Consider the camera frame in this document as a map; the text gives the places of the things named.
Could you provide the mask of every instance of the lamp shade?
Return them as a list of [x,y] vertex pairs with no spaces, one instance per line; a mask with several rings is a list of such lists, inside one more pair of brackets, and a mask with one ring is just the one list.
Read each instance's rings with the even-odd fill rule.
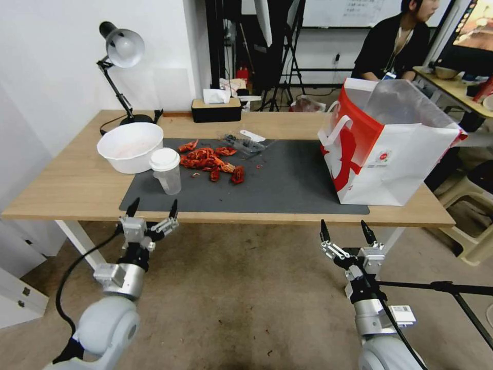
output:
[[133,67],[144,55],[144,40],[138,33],[116,28],[111,22],[101,23],[99,32],[106,40],[106,53],[109,60],[117,67]]

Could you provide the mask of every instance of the wooden desk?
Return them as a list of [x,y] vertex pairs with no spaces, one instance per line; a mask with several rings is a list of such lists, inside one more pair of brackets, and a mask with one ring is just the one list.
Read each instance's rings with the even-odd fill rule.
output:
[[441,80],[433,73],[427,73],[428,69],[425,67],[414,67],[413,69],[419,77],[443,91],[466,110],[473,111],[483,118],[493,118],[492,111],[487,110],[482,104],[472,101],[472,98],[466,95],[467,86],[461,82],[459,77],[455,77],[453,80]]
[[[93,244],[77,221],[117,220],[123,213],[118,207],[133,179],[133,175],[116,172],[96,151],[96,143],[101,137],[99,127],[120,115],[122,111],[119,110],[99,112],[7,207],[2,217],[54,219],[81,252],[90,249]],[[167,138],[217,138],[229,131],[248,129],[270,139],[317,139],[324,119],[325,115],[318,113],[251,112],[243,114],[239,122],[194,123],[191,117],[161,117],[159,125]],[[374,226],[454,225],[453,219],[424,185],[404,207],[369,208],[368,215],[180,212],[179,220],[182,223],[319,225],[320,219],[324,218],[330,224],[359,225],[364,218]],[[167,213],[138,212],[137,216],[158,221],[166,218]],[[104,261],[98,253],[87,259],[94,268]]]

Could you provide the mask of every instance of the gray table mat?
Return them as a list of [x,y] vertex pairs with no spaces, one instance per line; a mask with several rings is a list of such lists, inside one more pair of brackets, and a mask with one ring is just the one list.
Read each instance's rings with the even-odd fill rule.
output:
[[[164,139],[164,146],[176,149],[191,140]],[[224,145],[215,139],[200,140],[198,147],[204,146]],[[209,172],[181,167],[181,192],[166,195],[153,172],[146,171],[135,175],[120,210],[140,197],[140,211],[168,211],[177,198],[180,212],[369,213],[367,206],[339,203],[316,140],[276,140],[261,155],[246,159],[237,153],[221,159],[245,167],[244,183],[233,184],[231,175],[223,172],[212,182]],[[194,172],[200,176],[192,178]]]

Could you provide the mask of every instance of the person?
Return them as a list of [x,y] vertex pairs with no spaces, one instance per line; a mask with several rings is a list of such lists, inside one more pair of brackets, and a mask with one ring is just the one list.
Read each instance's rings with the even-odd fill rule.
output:
[[400,14],[368,33],[351,77],[378,81],[389,72],[412,81],[412,68],[423,65],[428,52],[430,30],[425,22],[439,5],[440,0],[402,0]]

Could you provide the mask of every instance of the plastic cup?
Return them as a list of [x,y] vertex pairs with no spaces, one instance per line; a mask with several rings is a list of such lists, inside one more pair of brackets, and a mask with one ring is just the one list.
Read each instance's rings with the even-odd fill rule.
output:
[[181,191],[180,155],[177,152],[171,148],[156,150],[149,164],[166,194],[175,195]]

